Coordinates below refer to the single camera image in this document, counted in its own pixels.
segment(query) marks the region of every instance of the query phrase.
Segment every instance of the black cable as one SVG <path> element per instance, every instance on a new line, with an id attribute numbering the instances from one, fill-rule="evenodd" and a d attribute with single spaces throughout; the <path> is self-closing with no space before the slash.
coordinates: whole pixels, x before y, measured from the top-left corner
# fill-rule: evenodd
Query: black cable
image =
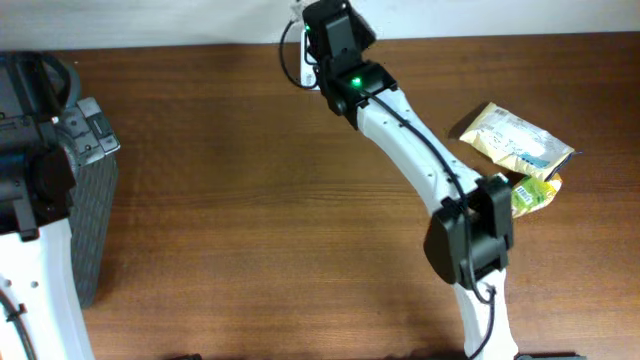
<path id="1" fill-rule="evenodd" d="M 36 360 L 35 351 L 31 345 L 31 340 L 29 340 L 29 334 L 27 334 L 27 329 L 24 327 L 22 320 L 20 320 L 20 313 L 13 308 L 11 301 L 9 301 L 2 290 L 0 290 L 0 303 L 2 303 L 2 306 L 8 314 L 7 322 L 13 322 L 13 325 L 16 327 L 16 331 L 18 332 L 18 336 L 20 336 L 20 341 L 22 341 L 22 347 L 24 347 L 27 359 Z"/>
<path id="2" fill-rule="evenodd" d="M 420 131 L 418 131 L 418 129 L 413 127 L 413 125 L 411 125 L 411 123 L 407 119 L 403 118 L 400 114 L 398 114 L 387 103 L 385 103 L 382 99 L 380 99 L 376 95 L 374 95 L 374 94 L 372 94 L 372 93 L 370 93 L 370 92 L 368 92 L 366 90 L 362 90 L 362 89 L 358 89 L 358 88 L 349 86 L 349 84 L 347 84 L 345 82 L 340 82 L 339 81 L 338 83 L 341 84 L 344 87 L 347 87 L 349 89 L 353 89 L 353 90 L 359 92 L 360 94 L 362 94 L 365 97 L 373 99 L 373 101 L 378 103 L 378 105 L 380 105 L 383 109 L 385 109 L 385 111 L 387 111 L 391 116 L 396 118 L 396 120 L 398 120 L 400 122 L 400 124 L 402 124 L 402 126 L 404 126 L 407 129 L 409 129 L 409 131 L 411 131 L 418 139 L 420 139 L 420 141 L 422 141 L 429 148 L 429 150 L 431 150 L 433 155 L 442 164 L 442 167 L 444 168 L 444 171 L 447 173 L 447 175 L 449 175 L 449 178 L 451 178 L 451 181 L 453 182 L 453 185 L 455 186 L 456 190 L 458 191 L 458 194 L 460 196 L 462 212 L 463 212 L 463 216 L 464 216 L 464 222 L 465 222 L 465 236 L 466 236 L 466 246 L 467 246 L 467 265 L 469 267 L 469 277 L 470 277 L 470 280 L 471 280 L 473 293 L 475 294 L 476 298 L 478 299 L 478 301 L 480 303 L 485 304 L 485 305 L 489 305 L 490 308 L 491 308 L 490 309 L 490 314 L 489 314 L 489 325 L 488 325 L 488 329 L 487 329 L 487 333 L 485 335 L 485 338 L 482 341 L 482 343 L 480 344 L 480 347 L 478 347 L 478 349 L 473 353 L 473 355 L 471 355 L 471 357 L 469 357 L 470 360 L 475 359 L 478 356 L 478 354 L 480 354 L 482 352 L 482 350 L 484 349 L 484 347 L 487 345 L 487 343 L 489 342 L 489 339 L 491 338 L 491 333 L 493 332 L 493 325 L 494 325 L 494 322 L 495 322 L 495 294 L 496 294 L 496 289 L 494 287 L 489 287 L 489 289 L 488 289 L 489 294 L 490 294 L 489 295 L 489 300 L 486 300 L 485 298 L 483 298 L 482 295 L 480 295 L 480 290 L 478 289 L 478 284 L 476 282 L 476 277 L 475 277 L 474 267 L 473 267 L 473 258 L 472 258 L 472 254 L 471 254 L 471 247 L 472 247 L 472 245 L 471 245 L 471 217 L 469 216 L 469 201 L 467 199 L 467 195 L 465 194 L 464 190 L 462 189 L 462 185 L 460 185 L 460 181 L 458 180 L 457 175 L 453 172 L 453 170 L 451 169 L 451 167 L 449 166 L 447 161 L 444 159 L 442 154 L 440 154 L 440 152 L 438 151 L 438 149 L 436 149 L 436 147 L 433 145 L 433 143 L 431 143 L 431 141 L 429 141 L 429 139 L 427 139 Z"/>
<path id="3" fill-rule="evenodd" d="M 282 36 L 280 37 L 280 45 L 278 46 L 278 55 L 280 56 L 280 67 L 282 67 L 282 71 L 284 71 L 284 74 L 287 76 L 287 79 L 289 79 L 289 81 L 293 85 L 301 89 L 311 90 L 311 89 L 314 89 L 316 86 L 318 86 L 318 79 L 316 78 L 316 81 L 313 83 L 313 85 L 309 85 L 309 86 L 302 85 L 301 82 L 299 82 L 293 76 L 291 76 L 291 74 L 289 73 L 289 70 L 287 69 L 287 65 L 285 64 L 285 61 L 284 61 L 284 40 L 286 39 L 287 33 L 289 32 L 289 29 L 291 29 L 293 24 L 294 24 L 294 21 L 290 20 L 289 23 L 287 23 L 287 26 L 284 28 L 284 31 L 282 32 Z"/>

